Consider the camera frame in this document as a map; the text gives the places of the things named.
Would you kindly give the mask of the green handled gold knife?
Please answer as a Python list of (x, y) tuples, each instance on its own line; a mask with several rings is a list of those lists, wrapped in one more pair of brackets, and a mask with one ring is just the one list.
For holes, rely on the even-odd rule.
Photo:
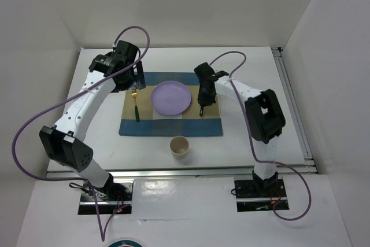
[(204, 113), (204, 106), (201, 106), (199, 110), (199, 117), (203, 117), (203, 113)]

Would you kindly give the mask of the green handled gold fork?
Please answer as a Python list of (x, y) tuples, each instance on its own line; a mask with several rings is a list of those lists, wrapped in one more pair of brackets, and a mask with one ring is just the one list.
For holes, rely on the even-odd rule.
[(137, 101), (136, 101), (136, 98), (137, 98), (137, 91), (136, 90), (131, 91), (131, 97), (134, 100), (135, 120), (137, 122), (139, 122), (140, 121), (140, 115), (139, 115), (139, 110), (138, 110)]

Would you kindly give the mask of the purple plate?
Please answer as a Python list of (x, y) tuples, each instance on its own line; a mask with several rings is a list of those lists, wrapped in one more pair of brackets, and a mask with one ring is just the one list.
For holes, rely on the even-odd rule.
[(150, 95), (153, 109), (164, 116), (182, 114), (191, 104), (190, 89), (177, 81), (165, 81), (155, 86)]

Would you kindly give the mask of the blue tan white placemat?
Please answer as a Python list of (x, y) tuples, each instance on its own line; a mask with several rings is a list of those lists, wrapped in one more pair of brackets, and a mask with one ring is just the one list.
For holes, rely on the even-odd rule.
[[(197, 103), (199, 81), (190, 72), (145, 72), (146, 88), (136, 98), (140, 120), (135, 120), (134, 99), (131, 92), (125, 93), (119, 127), (120, 136), (128, 137), (220, 137), (223, 128), (220, 102), (207, 106), (199, 116)], [(155, 86), (166, 81), (183, 83), (190, 90), (191, 104), (181, 115), (164, 116), (153, 110), (150, 95)]]

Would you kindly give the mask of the beige cup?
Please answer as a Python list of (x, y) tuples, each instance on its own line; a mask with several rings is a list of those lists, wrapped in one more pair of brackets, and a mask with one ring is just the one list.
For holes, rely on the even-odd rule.
[(183, 159), (189, 150), (189, 142), (183, 136), (176, 136), (171, 140), (169, 147), (175, 159)]

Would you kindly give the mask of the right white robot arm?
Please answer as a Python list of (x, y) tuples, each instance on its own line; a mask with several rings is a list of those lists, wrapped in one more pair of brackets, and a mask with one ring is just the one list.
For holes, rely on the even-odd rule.
[(275, 92), (251, 88), (237, 80), (230, 79), (225, 71), (215, 72), (207, 63), (194, 69), (199, 80), (199, 115), (204, 107), (216, 102), (216, 95), (223, 95), (245, 109), (248, 119), (253, 149), (257, 162), (252, 171), (252, 189), (258, 196), (265, 196), (278, 180), (277, 159), (278, 137), (286, 125), (286, 120)]

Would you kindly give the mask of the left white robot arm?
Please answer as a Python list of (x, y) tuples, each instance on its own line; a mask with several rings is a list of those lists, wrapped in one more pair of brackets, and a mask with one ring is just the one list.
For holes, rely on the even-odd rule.
[(137, 69), (125, 70), (139, 53), (137, 46), (120, 40), (113, 51), (96, 56), (88, 68), (81, 96), (72, 101), (52, 127), (44, 126), (39, 133), (49, 159), (89, 181), (101, 200), (117, 200), (126, 194), (126, 188), (114, 183), (113, 176), (98, 165), (84, 139), (92, 119), (110, 93), (145, 87), (141, 62)]

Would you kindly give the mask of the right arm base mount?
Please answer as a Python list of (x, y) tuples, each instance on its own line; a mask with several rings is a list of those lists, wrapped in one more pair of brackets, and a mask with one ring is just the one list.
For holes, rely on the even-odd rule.
[(265, 191), (258, 191), (253, 180), (235, 180), (234, 188), (230, 193), (236, 198), (238, 212), (289, 210), (287, 193), (283, 179)]

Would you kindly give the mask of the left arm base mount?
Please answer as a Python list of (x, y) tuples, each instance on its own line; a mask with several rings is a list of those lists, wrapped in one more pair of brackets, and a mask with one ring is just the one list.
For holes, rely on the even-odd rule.
[[(96, 191), (97, 204), (101, 215), (110, 215), (117, 210), (118, 215), (129, 215), (132, 213), (132, 192), (134, 183), (132, 180), (125, 180), (121, 183), (125, 187), (125, 193), (114, 193), (113, 197), (108, 197), (99, 191)], [(78, 215), (96, 215), (95, 201), (93, 194), (86, 182), (82, 185), (71, 182), (71, 189), (80, 191)]]

